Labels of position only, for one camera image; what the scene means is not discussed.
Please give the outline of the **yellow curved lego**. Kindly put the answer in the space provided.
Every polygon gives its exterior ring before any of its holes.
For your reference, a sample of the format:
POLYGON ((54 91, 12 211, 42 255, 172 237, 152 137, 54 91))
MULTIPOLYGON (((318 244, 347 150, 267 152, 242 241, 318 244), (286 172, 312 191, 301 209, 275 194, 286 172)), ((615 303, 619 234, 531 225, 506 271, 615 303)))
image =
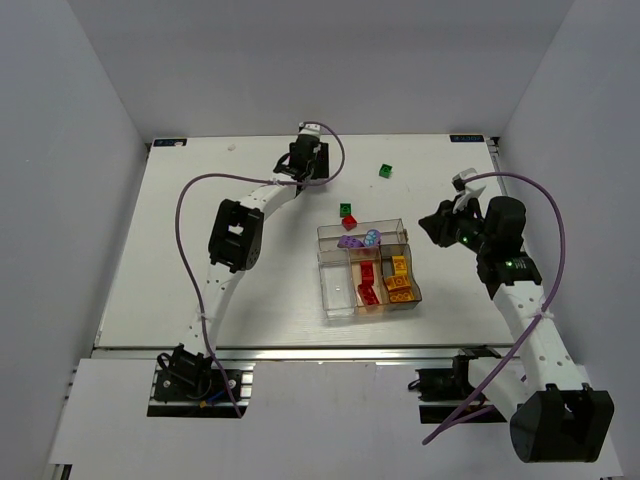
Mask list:
POLYGON ((394 255, 391 260, 395 275, 406 275, 408 273, 408 263, 403 255, 394 255))
POLYGON ((407 275, 392 275, 386 277, 385 285, 389 292, 411 288, 411 282, 407 275))

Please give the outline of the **small red square lego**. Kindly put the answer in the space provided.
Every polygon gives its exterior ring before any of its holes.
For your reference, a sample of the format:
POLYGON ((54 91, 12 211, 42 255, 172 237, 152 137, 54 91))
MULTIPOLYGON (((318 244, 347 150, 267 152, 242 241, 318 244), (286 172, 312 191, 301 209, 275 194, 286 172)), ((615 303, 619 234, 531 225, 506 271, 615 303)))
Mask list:
POLYGON ((353 230, 358 225, 357 220, 352 215, 343 217, 341 224, 347 231, 353 230))

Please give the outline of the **purple flower lego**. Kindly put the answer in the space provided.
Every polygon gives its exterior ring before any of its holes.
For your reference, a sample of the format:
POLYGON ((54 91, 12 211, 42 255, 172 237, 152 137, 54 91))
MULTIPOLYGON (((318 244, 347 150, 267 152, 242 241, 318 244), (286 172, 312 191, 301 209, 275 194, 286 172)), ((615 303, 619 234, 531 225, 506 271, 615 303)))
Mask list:
POLYGON ((366 232, 362 243, 365 247, 374 247, 381 244, 381 232, 377 229, 370 229, 366 232))

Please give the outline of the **purple sloped lego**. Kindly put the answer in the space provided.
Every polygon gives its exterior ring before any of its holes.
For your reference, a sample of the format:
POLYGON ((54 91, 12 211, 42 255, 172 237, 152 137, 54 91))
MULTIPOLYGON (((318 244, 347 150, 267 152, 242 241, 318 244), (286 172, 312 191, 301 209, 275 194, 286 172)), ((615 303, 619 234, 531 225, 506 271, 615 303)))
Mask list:
POLYGON ((346 248, 346 249, 363 248, 364 243, 355 236, 342 235, 338 241, 337 246, 339 248, 346 248))

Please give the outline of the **yellow lego brick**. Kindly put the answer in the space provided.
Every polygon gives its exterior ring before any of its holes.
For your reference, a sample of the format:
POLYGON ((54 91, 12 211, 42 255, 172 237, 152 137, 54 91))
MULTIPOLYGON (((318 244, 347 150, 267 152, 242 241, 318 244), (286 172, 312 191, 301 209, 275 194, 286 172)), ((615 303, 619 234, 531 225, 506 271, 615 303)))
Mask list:
POLYGON ((413 302, 415 296, 411 289, 392 291, 389 293, 389 301, 391 303, 407 303, 413 302))

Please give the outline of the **red lego brick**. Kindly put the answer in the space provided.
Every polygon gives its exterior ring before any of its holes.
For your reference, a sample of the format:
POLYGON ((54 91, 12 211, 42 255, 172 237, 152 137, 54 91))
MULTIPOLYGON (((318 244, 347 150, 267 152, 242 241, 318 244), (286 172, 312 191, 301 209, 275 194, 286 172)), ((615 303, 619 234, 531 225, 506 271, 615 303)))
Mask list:
POLYGON ((361 272, 361 282, 364 285, 373 285, 375 283, 375 270, 372 261, 362 261, 359 263, 361 272))

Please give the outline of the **red long lego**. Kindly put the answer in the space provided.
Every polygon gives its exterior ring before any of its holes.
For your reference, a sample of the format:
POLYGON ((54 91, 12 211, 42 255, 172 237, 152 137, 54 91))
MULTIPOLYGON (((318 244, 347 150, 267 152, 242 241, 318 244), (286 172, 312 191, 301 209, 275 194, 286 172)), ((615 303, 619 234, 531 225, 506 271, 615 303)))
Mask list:
POLYGON ((372 284, 361 283, 358 285, 357 291, 364 306, 374 306, 380 304, 380 301, 372 284))

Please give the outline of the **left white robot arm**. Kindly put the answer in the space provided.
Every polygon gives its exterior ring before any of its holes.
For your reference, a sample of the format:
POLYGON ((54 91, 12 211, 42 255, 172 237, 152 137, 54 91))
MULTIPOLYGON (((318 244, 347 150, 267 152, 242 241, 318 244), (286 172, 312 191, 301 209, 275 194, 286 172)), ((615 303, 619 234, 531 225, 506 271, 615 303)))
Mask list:
POLYGON ((255 183, 258 188, 240 200, 225 199, 220 203, 207 246, 206 282, 201 287, 182 245, 181 211, 191 186, 218 176, 217 173, 203 174, 190 180, 179 194, 174 217, 178 253, 197 301, 196 319, 183 341, 185 349, 192 354, 210 355, 215 351, 216 337, 234 291, 261 253, 265 221, 306 188, 331 180, 328 144, 321 140, 320 125, 302 125, 288 153, 277 161, 270 179, 246 177, 246 182, 255 183))

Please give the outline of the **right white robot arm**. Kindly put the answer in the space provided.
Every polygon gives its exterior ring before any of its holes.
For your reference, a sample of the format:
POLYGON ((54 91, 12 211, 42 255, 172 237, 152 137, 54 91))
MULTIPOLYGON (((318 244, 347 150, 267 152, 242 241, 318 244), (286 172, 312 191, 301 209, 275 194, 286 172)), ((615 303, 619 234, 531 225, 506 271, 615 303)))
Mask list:
POLYGON ((432 242, 460 244, 476 256, 477 273, 514 339, 502 358, 476 357, 465 369, 474 392, 509 423, 524 463, 599 458, 614 414, 605 390, 595 390, 571 359, 546 300, 535 262, 523 249, 524 204, 494 197, 486 211, 472 199, 462 209, 445 200, 419 221, 432 242))

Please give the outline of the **green square lego near bin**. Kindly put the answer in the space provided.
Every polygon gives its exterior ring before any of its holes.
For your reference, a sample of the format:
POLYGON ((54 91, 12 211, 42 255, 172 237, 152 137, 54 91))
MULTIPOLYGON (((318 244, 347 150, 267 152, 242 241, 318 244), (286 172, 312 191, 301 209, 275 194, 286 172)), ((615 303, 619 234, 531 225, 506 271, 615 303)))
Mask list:
POLYGON ((339 207, 339 213, 341 218, 345 218, 352 213, 352 207, 350 203, 341 203, 339 207))

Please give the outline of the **long smoky clear container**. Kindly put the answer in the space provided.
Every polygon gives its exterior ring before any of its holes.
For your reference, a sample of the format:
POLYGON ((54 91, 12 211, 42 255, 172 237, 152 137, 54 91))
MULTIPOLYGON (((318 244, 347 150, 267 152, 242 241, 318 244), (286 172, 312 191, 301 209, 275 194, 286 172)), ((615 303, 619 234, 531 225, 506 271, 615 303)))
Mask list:
POLYGON ((317 228, 318 250, 330 251, 338 249, 338 243, 342 236, 352 236, 364 241, 369 230, 377 230, 381 234, 381 243, 407 244, 408 233, 400 218, 390 220, 376 220, 359 222, 356 227, 347 230, 342 224, 325 225, 317 228))

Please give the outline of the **green square lego far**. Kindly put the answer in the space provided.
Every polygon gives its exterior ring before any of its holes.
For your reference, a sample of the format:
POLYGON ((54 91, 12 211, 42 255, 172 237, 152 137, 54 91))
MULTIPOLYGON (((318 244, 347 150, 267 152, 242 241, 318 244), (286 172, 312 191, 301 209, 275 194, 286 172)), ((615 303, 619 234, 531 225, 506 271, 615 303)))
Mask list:
POLYGON ((385 179, 390 179, 392 175, 392 166, 388 164, 382 164, 379 169, 379 176, 385 179))

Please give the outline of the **blue table label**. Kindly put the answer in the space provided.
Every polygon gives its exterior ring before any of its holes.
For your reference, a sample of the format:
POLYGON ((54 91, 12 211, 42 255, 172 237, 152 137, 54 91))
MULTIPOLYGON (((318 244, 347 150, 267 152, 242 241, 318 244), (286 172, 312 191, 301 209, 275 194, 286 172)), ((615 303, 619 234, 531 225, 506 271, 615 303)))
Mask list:
POLYGON ((161 147, 183 147, 187 144, 186 138, 164 138, 155 139, 152 143, 153 148, 161 147))
POLYGON ((480 134, 450 134, 449 139, 452 143, 484 143, 485 139, 480 134))

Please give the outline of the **left blue table label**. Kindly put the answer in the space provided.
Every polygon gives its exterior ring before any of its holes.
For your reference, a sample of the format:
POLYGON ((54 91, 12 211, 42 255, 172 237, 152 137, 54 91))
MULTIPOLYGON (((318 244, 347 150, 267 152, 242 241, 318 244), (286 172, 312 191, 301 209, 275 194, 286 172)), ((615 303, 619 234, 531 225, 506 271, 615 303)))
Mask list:
POLYGON ((155 139, 152 143, 153 148, 161 147, 183 147, 187 144, 186 138, 164 138, 155 139))

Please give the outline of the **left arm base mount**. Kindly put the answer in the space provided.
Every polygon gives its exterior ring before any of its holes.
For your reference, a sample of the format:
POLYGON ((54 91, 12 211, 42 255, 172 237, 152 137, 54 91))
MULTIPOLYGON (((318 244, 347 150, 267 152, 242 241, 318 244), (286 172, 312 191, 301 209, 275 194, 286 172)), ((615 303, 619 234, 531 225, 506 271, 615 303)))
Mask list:
POLYGON ((252 373, 220 370, 182 345, 156 357, 147 407, 150 418, 239 419, 251 396, 252 373))

